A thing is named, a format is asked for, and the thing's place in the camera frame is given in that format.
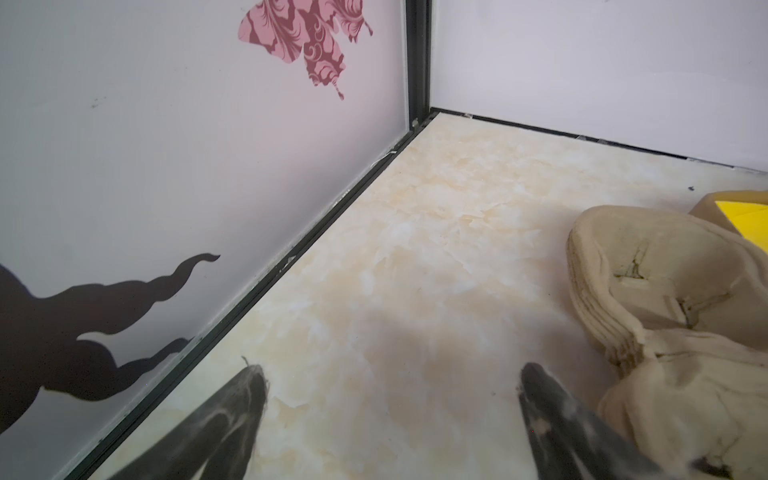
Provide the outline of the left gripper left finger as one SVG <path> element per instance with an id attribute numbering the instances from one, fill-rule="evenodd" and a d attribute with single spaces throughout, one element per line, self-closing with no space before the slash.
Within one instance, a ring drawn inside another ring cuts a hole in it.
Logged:
<path id="1" fill-rule="evenodd" d="M 248 365 L 114 479 L 242 479 L 267 405 L 262 367 Z"/>

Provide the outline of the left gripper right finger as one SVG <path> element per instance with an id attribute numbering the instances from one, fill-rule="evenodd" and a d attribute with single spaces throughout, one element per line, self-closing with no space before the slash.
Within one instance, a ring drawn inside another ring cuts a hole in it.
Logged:
<path id="1" fill-rule="evenodd" d="M 518 400 L 540 479 L 669 479 L 542 365 L 520 372 Z"/>

